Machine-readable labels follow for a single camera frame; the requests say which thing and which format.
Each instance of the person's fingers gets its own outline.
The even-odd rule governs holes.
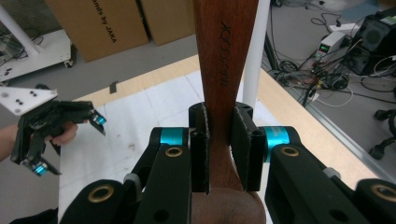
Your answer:
[[[64,125],[64,133],[57,137],[54,137],[52,139],[52,144],[61,146],[73,141],[73,139],[77,135],[77,130],[78,126],[75,123],[68,121]]]

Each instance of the wood grain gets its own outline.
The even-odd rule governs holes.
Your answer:
[[[230,157],[230,125],[258,0],[194,0],[195,29],[210,130],[210,184],[241,190]]]
[[[230,153],[233,108],[258,0],[193,0],[210,131],[208,195],[192,195],[193,223],[265,223],[256,192],[243,192]]]

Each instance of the robotic arm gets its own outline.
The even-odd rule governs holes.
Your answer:
[[[45,137],[61,135],[67,121],[82,123],[85,120],[105,135],[103,124],[106,119],[93,108],[91,102],[54,101],[56,91],[44,85],[37,85],[37,88],[0,88],[0,103],[21,116],[11,160],[23,164],[39,176],[47,171],[59,175],[60,172],[41,157],[46,147]],[[52,146],[60,155],[61,148]]]
[[[233,110],[233,159],[246,191],[261,189],[262,164],[270,162],[265,201],[274,223],[396,223],[396,185],[368,179],[349,189],[292,127],[256,127],[252,111],[243,104]],[[210,193],[210,133],[203,104],[189,118],[189,128],[154,128],[124,182],[91,183],[61,224],[191,223],[191,194]]]

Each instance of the table surface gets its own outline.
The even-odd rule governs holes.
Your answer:
[[[146,148],[137,147],[146,146],[149,139],[149,132],[142,130],[185,124],[188,120],[188,108],[185,107],[203,100],[199,84],[198,56],[192,56],[118,83],[115,93],[110,94],[109,89],[103,89],[77,99],[92,101],[108,123],[113,124],[105,127],[106,137],[92,131],[90,125],[81,125],[77,139],[64,148],[61,157],[60,217],[86,185],[100,178],[111,178],[115,172],[128,173],[132,170],[138,155]],[[261,71],[259,80],[254,119],[258,126],[281,124],[294,127],[306,148],[325,165],[338,171],[343,181],[353,189],[359,180],[376,177],[264,71]],[[92,142],[101,149],[92,148]],[[110,166],[106,161],[108,158],[117,164]],[[104,167],[104,171],[99,175],[94,171],[101,168],[96,167]],[[123,175],[114,176],[114,179],[120,180]]]

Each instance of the white pole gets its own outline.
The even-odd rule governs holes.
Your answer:
[[[256,21],[250,40],[250,47],[245,63],[244,91],[242,102],[254,108],[262,68],[262,51],[264,50],[265,32],[267,30],[268,11],[271,0],[259,0]]]
[[[11,16],[0,4],[0,21],[8,28],[8,30],[21,42],[27,55],[38,54],[41,48],[35,45],[27,36],[27,34],[21,29],[21,27],[12,20]]]

